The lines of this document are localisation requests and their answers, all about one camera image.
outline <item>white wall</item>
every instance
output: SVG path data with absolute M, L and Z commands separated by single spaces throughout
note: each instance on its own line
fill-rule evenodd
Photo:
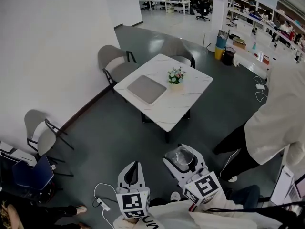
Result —
M 103 90 L 106 44 L 118 46 L 105 0 L 0 0 L 0 140 L 31 150 L 28 110 L 62 126 Z
M 139 0 L 107 0 L 113 27 L 142 22 Z

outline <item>dark green floor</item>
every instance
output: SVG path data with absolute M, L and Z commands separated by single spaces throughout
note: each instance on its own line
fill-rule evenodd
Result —
M 157 55 L 164 39 L 169 37 L 126 26 L 116 29 L 116 34 L 121 48 L 132 51 L 140 65 Z M 69 140 L 75 151 L 57 143 L 55 149 L 60 150 L 68 160 L 75 177 L 55 178 L 64 191 L 59 192 L 48 206 L 84 204 L 88 213 L 82 217 L 83 221 L 95 228 L 109 228 L 102 218 L 102 208 L 92 207 L 95 185 L 104 182 L 117 187 L 117 176 L 121 170 L 138 160 L 142 164 L 146 185 L 151 189 L 151 197 L 168 199 L 173 191 L 181 190 L 167 172 L 162 156 L 175 148 L 177 143 L 200 151 L 210 170 L 218 173 L 222 169 L 230 154 L 216 156 L 212 149 L 260 107 L 255 97 L 255 74 L 244 67 L 225 66 L 201 46 L 184 43 L 195 57 L 196 69 L 213 78 L 211 85 L 192 107 L 191 119 L 181 120 L 172 131 L 170 143 L 166 144 L 157 125 L 143 124 L 138 110 L 118 94 L 108 92 L 69 127 Z M 222 184 L 235 189 L 257 184 L 262 195 L 269 196 L 279 164 L 280 159 L 276 157 L 241 174 L 236 183 Z M 99 187 L 97 194 L 115 198 L 114 192 L 104 186 Z M 113 221 L 119 210 L 116 204 L 109 202 L 109 205 L 112 211 L 105 215 Z

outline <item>desk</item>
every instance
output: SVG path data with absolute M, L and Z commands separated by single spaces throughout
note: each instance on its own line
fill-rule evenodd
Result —
M 168 80 L 168 71 L 179 67 L 185 71 L 183 89 L 172 90 Z M 154 104 L 147 104 L 133 95 L 127 87 L 141 75 L 153 79 L 167 89 Z M 201 94 L 212 82 L 212 78 L 184 63 L 158 54 L 125 79 L 114 86 L 114 89 L 143 115 L 150 118 L 165 131 L 165 141 L 169 141 L 169 132 L 186 115 L 190 118 L 190 109 Z
M 149 2 L 150 11 L 152 11 L 152 4 L 150 2 L 164 2 L 165 3 L 165 10 L 166 10 L 166 12 L 167 12 L 167 4 L 168 3 L 175 3 L 175 4 L 180 3 L 180 4 L 183 5 L 183 15 L 185 15 L 185 5 L 188 4 L 189 5 L 188 9 L 189 9 L 189 14 L 190 14 L 190 3 L 191 3 L 191 1 L 180 1 L 180 2 L 178 2 L 178 1 L 169 1 L 169 0 L 139 0 L 139 1 L 141 1 L 141 2 Z

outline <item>white column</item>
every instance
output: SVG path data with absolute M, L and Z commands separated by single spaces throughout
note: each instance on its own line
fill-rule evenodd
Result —
M 212 26 L 209 35 L 209 43 L 211 45 L 208 47 L 208 50 L 212 52 L 215 52 L 218 31 L 222 30 L 223 25 L 225 25 L 227 13 L 228 0 L 213 0 Z

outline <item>gray placemat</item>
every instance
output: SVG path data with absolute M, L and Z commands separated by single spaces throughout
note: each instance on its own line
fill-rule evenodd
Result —
M 141 75 L 127 89 L 148 104 L 152 104 L 166 91 L 165 86 L 145 75 Z

